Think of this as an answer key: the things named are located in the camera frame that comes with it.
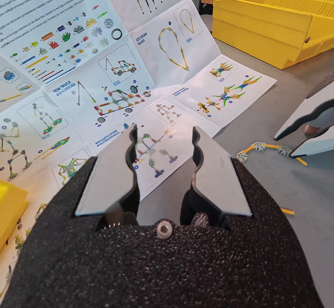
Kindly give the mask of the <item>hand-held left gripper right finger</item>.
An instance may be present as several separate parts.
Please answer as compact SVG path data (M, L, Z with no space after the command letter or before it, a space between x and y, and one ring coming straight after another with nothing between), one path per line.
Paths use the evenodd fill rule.
M231 155L199 126L193 127L191 207L206 213L210 225L221 225L226 214L251 217Z

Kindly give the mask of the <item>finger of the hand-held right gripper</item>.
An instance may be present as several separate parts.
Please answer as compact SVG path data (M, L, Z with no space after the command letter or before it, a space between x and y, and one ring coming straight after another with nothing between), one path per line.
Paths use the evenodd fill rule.
M322 112L334 106L334 83L326 85L316 91L311 97L305 99L293 112L290 118L283 124L274 136L278 141L295 132L307 122L315 120Z
M289 157L295 159L301 156L315 155L334 149L334 131L326 130L317 137L307 139L294 149Z

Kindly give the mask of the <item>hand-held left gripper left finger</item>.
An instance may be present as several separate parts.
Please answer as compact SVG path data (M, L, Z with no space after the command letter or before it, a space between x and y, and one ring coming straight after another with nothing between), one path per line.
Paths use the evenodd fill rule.
M108 224L118 223L131 212L136 219L140 192L133 167L136 160L137 125L131 124L97 156L76 216L104 214Z

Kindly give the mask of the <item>yellow plastic box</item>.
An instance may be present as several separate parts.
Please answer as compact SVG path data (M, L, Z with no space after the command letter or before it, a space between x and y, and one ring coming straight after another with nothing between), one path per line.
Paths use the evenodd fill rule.
M334 47L334 0L213 0L213 37L284 69Z

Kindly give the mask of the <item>yellow rod parts bin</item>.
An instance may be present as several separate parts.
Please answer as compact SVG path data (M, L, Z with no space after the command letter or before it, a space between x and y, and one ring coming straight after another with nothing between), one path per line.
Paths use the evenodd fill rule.
M27 194L26 190L0 181L0 249L28 206Z

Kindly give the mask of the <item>white building instruction sheet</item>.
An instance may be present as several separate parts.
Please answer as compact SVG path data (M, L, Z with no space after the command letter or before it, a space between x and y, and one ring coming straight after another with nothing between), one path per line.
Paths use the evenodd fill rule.
M0 0L1 180L28 192L1 239L1 301L51 198L136 123L141 199L275 80L221 55L191 0Z

